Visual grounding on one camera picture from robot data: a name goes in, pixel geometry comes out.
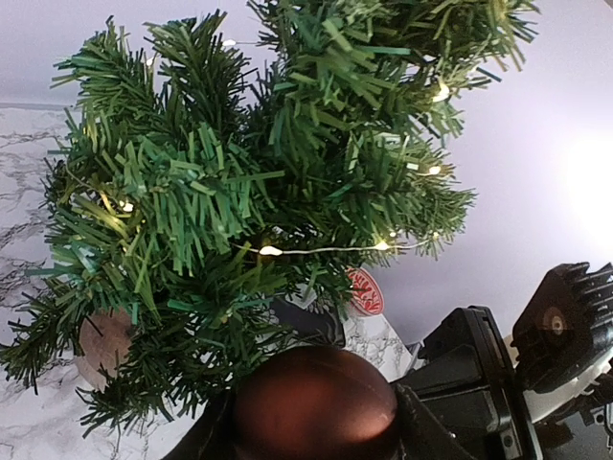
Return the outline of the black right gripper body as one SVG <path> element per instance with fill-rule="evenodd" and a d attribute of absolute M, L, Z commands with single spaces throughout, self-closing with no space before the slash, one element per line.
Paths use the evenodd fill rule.
<path fill-rule="evenodd" d="M 475 459 L 539 459 L 511 359 L 487 307 L 457 308 L 422 342 L 401 379 Z"/>

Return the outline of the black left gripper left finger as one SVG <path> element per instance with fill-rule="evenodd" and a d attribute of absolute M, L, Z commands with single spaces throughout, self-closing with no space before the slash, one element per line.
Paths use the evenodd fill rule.
<path fill-rule="evenodd" d="M 202 415 L 162 460 L 234 459 L 234 403 L 234 392 L 222 392 L 211 398 Z"/>

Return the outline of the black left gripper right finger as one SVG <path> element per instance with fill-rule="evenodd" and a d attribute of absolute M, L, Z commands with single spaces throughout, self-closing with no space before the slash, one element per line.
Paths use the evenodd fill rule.
<path fill-rule="evenodd" d="M 393 383 L 397 396 L 398 447 L 395 459 L 473 460 L 407 385 Z"/>

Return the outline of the dark red ball ornament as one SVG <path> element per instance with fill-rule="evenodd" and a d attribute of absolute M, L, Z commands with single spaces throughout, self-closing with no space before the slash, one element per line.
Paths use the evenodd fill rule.
<path fill-rule="evenodd" d="M 397 397 L 366 359 L 325 346 L 268 359 L 238 387 L 239 459 L 390 459 Z"/>

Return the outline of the clear string ornament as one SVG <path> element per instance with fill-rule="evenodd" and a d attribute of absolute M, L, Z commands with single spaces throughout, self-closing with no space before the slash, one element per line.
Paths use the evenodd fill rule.
<path fill-rule="evenodd" d="M 56 222 L 89 261 L 187 270 L 237 257 L 352 265 L 429 252 L 463 227 L 439 61 L 385 34 L 291 33 L 255 81 L 208 26 L 111 32 L 57 65 L 79 86 Z"/>

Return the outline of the small green christmas tree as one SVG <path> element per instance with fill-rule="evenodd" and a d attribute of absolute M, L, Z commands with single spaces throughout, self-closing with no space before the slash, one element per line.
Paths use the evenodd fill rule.
<path fill-rule="evenodd" d="M 320 294 L 342 310 L 351 270 L 462 233 L 475 194 L 446 140 L 452 99 L 520 66 L 534 1 L 253 1 L 254 68 L 222 42 L 225 13 L 122 26 L 57 64 L 79 86 L 46 177 L 44 290 L 11 323 L 7 377 L 27 387 L 96 314 L 129 319 L 126 354 L 85 390 L 82 423 L 172 418 L 234 386 L 294 332 L 274 299 Z"/>

